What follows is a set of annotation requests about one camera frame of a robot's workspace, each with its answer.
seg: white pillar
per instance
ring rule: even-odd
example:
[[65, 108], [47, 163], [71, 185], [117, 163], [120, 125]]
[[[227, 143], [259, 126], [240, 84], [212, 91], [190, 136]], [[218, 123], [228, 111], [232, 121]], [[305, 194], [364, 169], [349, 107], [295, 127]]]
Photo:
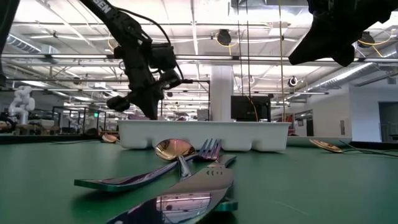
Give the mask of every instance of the white pillar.
[[213, 121], [231, 121], [233, 80], [232, 66], [214, 66], [211, 68], [210, 108]]

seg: knife blade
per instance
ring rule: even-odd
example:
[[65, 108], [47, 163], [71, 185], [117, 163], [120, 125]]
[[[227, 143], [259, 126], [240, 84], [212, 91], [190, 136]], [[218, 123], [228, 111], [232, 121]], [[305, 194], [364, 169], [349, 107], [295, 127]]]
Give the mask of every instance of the knife blade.
[[221, 155], [215, 162], [171, 186], [162, 195], [135, 206], [107, 223], [198, 222], [221, 202], [232, 185], [233, 171], [226, 166], [235, 158], [235, 155]]

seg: white tray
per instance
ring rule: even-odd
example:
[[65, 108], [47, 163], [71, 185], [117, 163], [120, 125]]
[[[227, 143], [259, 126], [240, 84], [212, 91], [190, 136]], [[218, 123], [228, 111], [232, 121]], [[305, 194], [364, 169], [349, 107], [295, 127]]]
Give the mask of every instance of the white tray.
[[206, 139], [222, 139], [225, 151], [283, 151], [290, 123], [119, 120], [122, 147], [154, 147], [165, 139], [184, 139], [199, 150]]

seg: desk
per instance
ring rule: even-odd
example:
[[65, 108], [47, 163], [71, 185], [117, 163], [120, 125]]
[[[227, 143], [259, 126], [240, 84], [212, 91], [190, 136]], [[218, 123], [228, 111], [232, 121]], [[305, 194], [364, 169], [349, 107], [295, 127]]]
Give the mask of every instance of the desk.
[[[235, 154], [230, 168], [239, 210], [212, 214], [214, 223], [398, 223], [395, 158], [294, 147]], [[75, 187], [73, 180], [140, 174], [164, 164], [153, 151], [100, 142], [2, 145], [0, 223], [105, 223], [176, 183], [178, 172], [121, 194]], [[189, 164], [193, 172], [206, 165]]]

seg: green table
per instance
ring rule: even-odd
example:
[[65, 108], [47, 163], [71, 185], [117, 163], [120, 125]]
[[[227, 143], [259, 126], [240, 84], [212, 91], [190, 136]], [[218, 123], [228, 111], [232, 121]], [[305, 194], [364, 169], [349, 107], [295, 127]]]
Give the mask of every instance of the green table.
[[[398, 160], [315, 148], [237, 152], [232, 215], [206, 223], [398, 223]], [[153, 151], [116, 144], [0, 146], [0, 223], [105, 223], [178, 181], [171, 172], [119, 194], [75, 187], [74, 179], [140, 174], [164, 165]], [[192, 171], [205, 164], [192, 164]]]

